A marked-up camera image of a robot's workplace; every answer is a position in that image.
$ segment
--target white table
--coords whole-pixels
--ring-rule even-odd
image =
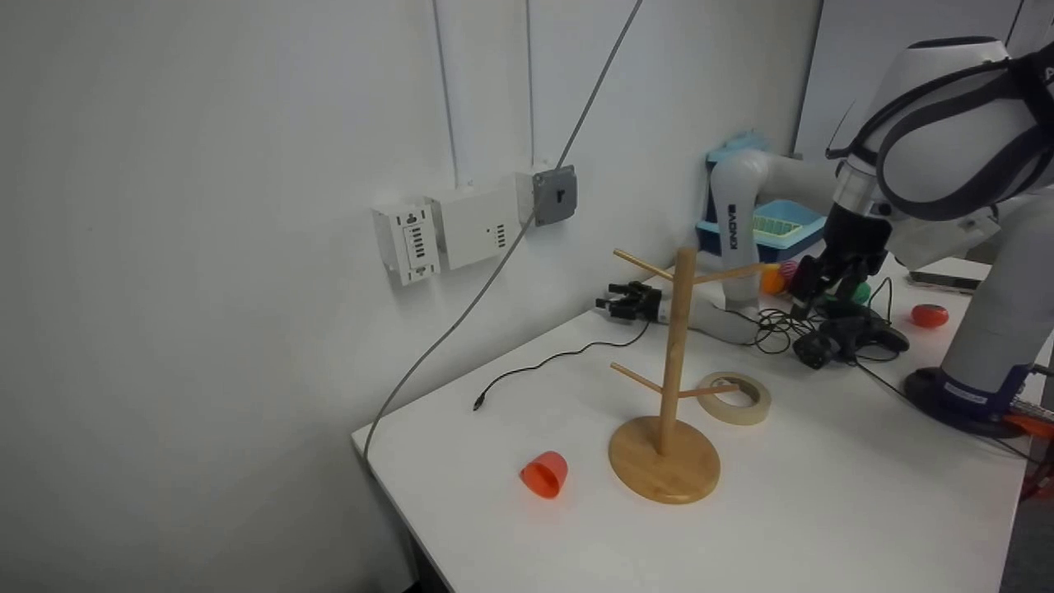
[[[891,274],[895,320],[924,301],[962,320],[965,298],[915,291],[900,267]],[[997,590],[1026,466],[918,416],[852,366],[811,371],[792,354],[772,358],[693,336],[685,383],[719,369],[752,371],[774,392],[774,412],[738,427],[683,402],[679,419],[721,456],[719,491],[685,507],[632,494],[605,460],[611,436],[659,409],[611,361],[662,380],[666,328],[648,328],[632,350],[593,350],[508,380],[486,412],[472,412],[505,369],[632,333],[584,313],[384,421],[375,473],[458,593]],[[900,380],[931,366],[951,336],[906,333],[913,350],[875,371]],[[569,460],[558,502],[519,480],[521,466],[546,448]]]

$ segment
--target wooden stand base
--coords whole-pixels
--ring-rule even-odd
[[[659,419],[626,421],[605,456],[626,489],[662,505],[693,505],[715,491],[721,459],[715,444],[685,421],[672,424],[669,450],[659,456]]]

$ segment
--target wooden mug tree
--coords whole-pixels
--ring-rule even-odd
[[[707,388],[688,388],[683,392],[683,366],[685,366],[685,338],[693,322],[693,287],[702,279],[719,276],[743,276],[756,274],[759,267],[745,271],[726,271],[715,276],[696,276],[696,252],[685,246],[674,257],[674,274],[636,262],[622,252],[615,257],[672,279],[672,316],[669,316],[669,343],[666,343],[666,377],[662,384],[648,383],[645,377],[614,366],[626,380],[651,388],[662,394],[659,416],[642,416],[626,421],[611,438],[611,460],[626,489],[632,489],[642,499],[662,502],[662,505],[688,505],[715,491],[721,479],[721,459],[715,444],[696,431],[693,424],[679,421],[679,400],[698,400],[698,394],[719,394],[727,392],[727,384],[707,384]]]

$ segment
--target tape roll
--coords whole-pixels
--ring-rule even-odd
[[[721,394],[698,394],[698,406],[706,412],[712,412],[715,419],[727,421],[727,424],[759,424],[767,419],[767,409],[772,409],[772,394],[767,388],[752,380],[752,377],[743,377],[743,371],[715,371],[715,377],[706,377],[698,383],[702,388],[706,384],[732,384],[736,392],[749,394],[752,402],[749,406],[736,406],[736,402],[726,402]]]

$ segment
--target red object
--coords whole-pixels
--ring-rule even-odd
[[[521,468],[521,480],[541,499],[558,499],[567,480],[562,456],[558,450],[538,456],[532,466]]]
[[[927,327],[927,328],[938,328],[938,327],[948,322],[948,309],[938,307],[938,304],[918,304],[918,307],[913,309],[913,322],[915,322],[915,327]]]

